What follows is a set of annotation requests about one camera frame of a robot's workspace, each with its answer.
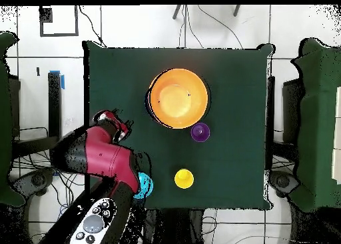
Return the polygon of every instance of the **orange bowl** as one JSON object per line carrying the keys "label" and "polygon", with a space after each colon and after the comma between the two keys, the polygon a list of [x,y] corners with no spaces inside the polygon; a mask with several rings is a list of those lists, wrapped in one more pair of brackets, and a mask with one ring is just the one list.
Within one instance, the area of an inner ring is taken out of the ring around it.
{"label": "orange bowl", "polygon": [[183,129],[204,115],[208,94],[202,80],[192,71],[169,69],[154,78],[147,101],[158,122]]}

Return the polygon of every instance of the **yellow ball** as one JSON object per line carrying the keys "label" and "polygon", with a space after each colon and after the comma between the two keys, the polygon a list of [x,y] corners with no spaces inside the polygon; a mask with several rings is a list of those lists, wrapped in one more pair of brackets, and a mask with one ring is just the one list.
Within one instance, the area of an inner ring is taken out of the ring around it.
{"label": "yellow ball", "polygon": [[194,177],[188,169],[181,169],[176,173],[174,181],[178,187],[186,189],[192,186]]}

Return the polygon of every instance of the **robot button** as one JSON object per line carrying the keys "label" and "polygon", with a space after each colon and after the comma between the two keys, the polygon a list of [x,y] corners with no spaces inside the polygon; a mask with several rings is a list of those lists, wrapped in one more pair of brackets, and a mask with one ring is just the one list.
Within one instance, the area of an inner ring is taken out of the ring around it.
{"label": "robot button", "polygon": [[94,214],[98,214],[100,212],[99,208],[95,207],[93,208],[93,213]]}
{"label": "robot button", "polygon": [[85,239],[85,241],[88,244],[93,244],[95,242],[95,237],[93,235],[88,235],[88,237]]}
{"label": "robot button", "polygon": [[102,203],[102,208],[104,208],[104,209],[107,209],[107,208],[109,208],[109,202],[103,202]]}
{"label": "robot button", "polygon": [[108,216],[110,216],[110,212],[107,210],[104,210],[103,211],[103,217],[108,217]]}
{"label": "robot button", "polygon": [[84,236],[85,236],[85,234],[84,234],[84,233],[82,233],[82,232],[80,232],[80,233],[77,233],[77,234],[76,234],[76,239],[77,239],[77,240],[81,240],[81,239],[83,239],[83,238],[84,238]]}

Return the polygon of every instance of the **green table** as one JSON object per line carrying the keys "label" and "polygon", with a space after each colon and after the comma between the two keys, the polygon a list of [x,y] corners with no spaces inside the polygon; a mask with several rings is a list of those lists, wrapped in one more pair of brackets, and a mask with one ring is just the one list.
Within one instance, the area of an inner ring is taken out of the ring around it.
{"label": "green table", "polygon": [[300,44],[293,61],[300,73],[305,96],[300,102],[298,134],[301,186],[290,197],[304,212],[319,207],[341,208],[341,185],[332,179],[336,90],[341,87],[341,49],[326,47],[314,38]]}
{"label": "green table", "polygon": [[[255,50],[101,48],[87,41],[90,116],[101,109],[122,110],[133,131],[121,145],[146,152],[154,190],[147,209],[269,209],[264,200],[264,122],[267,57],[272,45]],[[145,94],[162,71],[184,68],[210,87],[211,105],[201,120],[210,138],[196,143],[190,128],[159,125],[145,109]],[[186,168],[189,189],[174,183]]]}
{"label": "green table", "polygon": [[25,204],[23,196],[12,190],[8,182],[12,164],[12,114],[9,94],[6,52],[18,38],[12,33],[0,32],[0,203],[19,207]]}

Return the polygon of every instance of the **metal leg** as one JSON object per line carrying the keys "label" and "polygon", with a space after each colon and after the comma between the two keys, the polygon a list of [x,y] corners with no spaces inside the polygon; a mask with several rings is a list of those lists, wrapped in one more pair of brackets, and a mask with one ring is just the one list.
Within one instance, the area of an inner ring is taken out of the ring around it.
{"label": "metal leg", "polygon": [[240,5],[237,5],[237,6],[236,6],[236,9],[234,9],[233,15],[234,15],[235,17],[236,17],[237,14],[238,14],[239,8],[240,8]]}
{"label": "metal leg", "polygon": [[178,11],[179,11],[180,7],[181,7],[181,5],[176,5],[176,9],[175,9],[175,12],[173,15],[173,19],[176,19],[176,16],[178,15]]}

